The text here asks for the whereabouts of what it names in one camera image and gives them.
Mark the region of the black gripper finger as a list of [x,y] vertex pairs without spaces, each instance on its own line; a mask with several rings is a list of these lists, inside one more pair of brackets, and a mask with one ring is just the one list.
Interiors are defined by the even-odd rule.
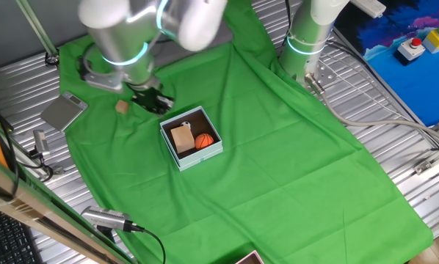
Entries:
[[158,95],[157,99],[157,112],[158,115],[165,115],[167,112],[171,110],[174,105],[174,99],[171,97],[165,97],[163,95]]
[[153,105],[151,101],[148,101],[146,103],[145,101],[142,101],[142,100],[135,100],[135,99],[133,99],[133,102],[135,104],[137,104],[138,106],[142,107],[144,110],[146,110],[146,111],[148,111],[148,112],[150,112],[152,114],[156,113],[156,106]]

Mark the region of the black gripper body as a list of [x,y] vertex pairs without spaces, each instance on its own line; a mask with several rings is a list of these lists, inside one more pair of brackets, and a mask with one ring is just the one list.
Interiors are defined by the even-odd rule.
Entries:
[[130,84],[129,88],[133,91],[131,101],[140,106],[162,106],[161,90],[157,87],[135,86]]

